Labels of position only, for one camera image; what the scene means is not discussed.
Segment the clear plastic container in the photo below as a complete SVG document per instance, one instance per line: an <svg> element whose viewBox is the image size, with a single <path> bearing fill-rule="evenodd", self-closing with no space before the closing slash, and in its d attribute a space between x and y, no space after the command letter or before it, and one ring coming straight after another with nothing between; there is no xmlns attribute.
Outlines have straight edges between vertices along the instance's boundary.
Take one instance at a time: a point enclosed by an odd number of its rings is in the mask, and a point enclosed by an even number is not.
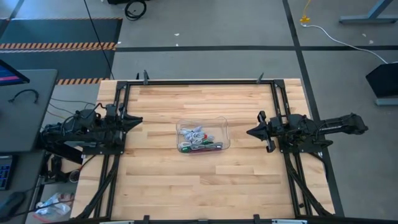
<svg viewBox="0 0 398 224"><path fill-rule="evenodd" d="M182 153L220 151L229 148L228 122L215 119L181 119L177 122L177 149Z"/></svg>

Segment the wooden table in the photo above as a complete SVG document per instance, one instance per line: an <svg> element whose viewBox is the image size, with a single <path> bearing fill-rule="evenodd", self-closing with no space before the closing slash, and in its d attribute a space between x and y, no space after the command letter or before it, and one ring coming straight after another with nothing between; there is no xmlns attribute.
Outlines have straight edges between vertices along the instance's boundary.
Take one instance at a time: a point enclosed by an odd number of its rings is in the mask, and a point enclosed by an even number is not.
<svg viewBox="0 0 398 224"><path fill-rule="evenodd" d="M301 81L286 79L285 85L291 113L309 115ZM98 102L112 103L115 89L116 81L102 81ZM269 85L132 87L128 112L144 122L127 134L112 220L142 220L144 215L151 220L293 218L283 155L267 153L265 142L246 134L257 126L260 110L268 119L275 116ZM195 155L177 151L178 120L218 116L228 120L229 149ZM96 156L82 170L71 217L97 191L102 161ZM308 188L333 213L323 164L307 154L302 164Z"/></svg>

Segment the black metal frame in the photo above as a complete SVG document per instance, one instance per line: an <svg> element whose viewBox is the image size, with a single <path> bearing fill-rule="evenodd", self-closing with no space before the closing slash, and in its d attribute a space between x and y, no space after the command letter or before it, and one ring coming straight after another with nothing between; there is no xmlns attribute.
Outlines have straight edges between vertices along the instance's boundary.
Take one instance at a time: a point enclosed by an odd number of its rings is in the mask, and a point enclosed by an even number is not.
<svg viewBox="0 0 398 224"><path fill-rule="evenodd" d="M127 114L127 104L129 101L129 93L130 93L130 88L134 85L258 85L258 84L266 84L271 86L271 91L272 91L272 97L274 100L274 107L275 107L275 113L277 117L280 119L282 122L282 118L285 118L288 120L288 115L290 114L290 106L289 102L287 99L287 93L285 89L285 83L284 80L255 80L255 79L240 79L240 80L148 80L147 78L142 81L142 80L134 80L134 81L118 81L116 85L116 94L114 98L114 104L118 105L119 104L119 99L120 99L120 94L121 90L125 90L124 92L124 111L122 111L121 116L124 114ZM278 94L277 90L280 90L280 93L282 95L282 101L283 101L283 107L285 113L281 113L280 105L279 105L279 99L278 99ZM123 141L125 142L126 140L126 133L123 135ZM292 164L292 161L290 160L290 153L289 152L284 152L284 149L280 149L280 151L283 153L284 159L285 159L285 166L286 166L286 171L288 173L288 181L289 181L289 188L290 188L290 195L292 199L292 206L294 209L294 214L295 214L295 219L296 220L305 220L305 223L362 223L362 222L367 222L368 220L366 219L360 219L360 218L344 218L344 217L333 217L329 216L328 212L323 209L323 207L320 205L320 203L317 202L316 198L311 194L309 189L307 188L305 184L305 177L304 177L304 171L302 167L302 161L300 158L300 154L296 153L293 154L295 158L295 163L296 163L296 169L294 169L294 166ZM111 179L110 182L110 189L109 189L109 196L108 196L108 201L107 201L107 206L106 206L106 215L105 217L100 216L100 211L101 211L101 203L102 203L102 195L100 199L98 200L97 204L95 205L95 212L93 218L87 218L85 219L85 223L99 223L99 218L105 218L105 219L111 219L112 215L112 209L113 209L113 201L114 201L114 194L116 190L116 179L117 179L117 171L118 171L118 165L119 165L119 160L120 160L120 155L116 155L114 157L114 164L113 167L116 166L116 173L113 175L113 178ZM103 166L101 170L101 175L100 175L100 181L99 181L99 189L105 182L106 179L106 174L108 173L108 164L109 164L109 156L105 155L104 156L104 161L103 161ZM301 215L300 212L300 206L299 205L299 200L297 198L297 191L295 188L295 184L297 184L303 194L303 206L305 207L305 215ZM313 216L312 215L312 208L311 205L314 207L315 211L324 216ZM260 224L260 223L282 223L282 220L278 219L260 219L259 215L254 214L254 218L252 220L149 220L149 216L145 215L143 220L134 220L134 223L143 223L143 224L149 224L149 223L197 223L197 224L206 224L206 223L239 223L239 224L245 224L245 223L254 223L254 224ZM81 220L79 219L74 219L67 221L67 223L79 223ZM371 220L371 222L368 223L384 223L384 220Z"/></svg>

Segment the gray floor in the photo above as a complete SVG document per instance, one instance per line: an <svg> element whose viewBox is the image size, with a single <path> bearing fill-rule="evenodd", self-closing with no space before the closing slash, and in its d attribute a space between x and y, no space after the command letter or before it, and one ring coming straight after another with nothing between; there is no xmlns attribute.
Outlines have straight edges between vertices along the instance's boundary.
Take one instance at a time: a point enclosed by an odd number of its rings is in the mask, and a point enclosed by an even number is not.
<svg viewBox="0 0 398 224"><path fill-rule="evenodd" d="M87 0L93 17L124 17L124 5ZM306 0L289 0L299 41L304 46L337 45L318 29L298 23ZM354 45L398 45L398 24L341 25L340 16L365 14L377 0L313 1L307 15L333 37ZM0 0L0 17L16 1ZM385 11L398 14L398 1ZM25 0L17 17L87 17L81 0ZM206 45L293 45L279 0L151 0L139 21L123 21L118 47ZM398 51L377 52L388 62ZM362 136L336 134L330 154L347 217L398 220L398 107L380 108L365 80L381 61L366 52L304 52L321 118L354 112L369 131ZM118 52L113 63L117 79L135 78L146 69L151 78L301 78L294 51ZM95 102L98 85L56 86L54 98ZM70 111L84 107L55 102ZM51 112L62 116L68 113ZM46 116L45 123L61 119ZM64 187L52 187L47 196Z"/></svg>

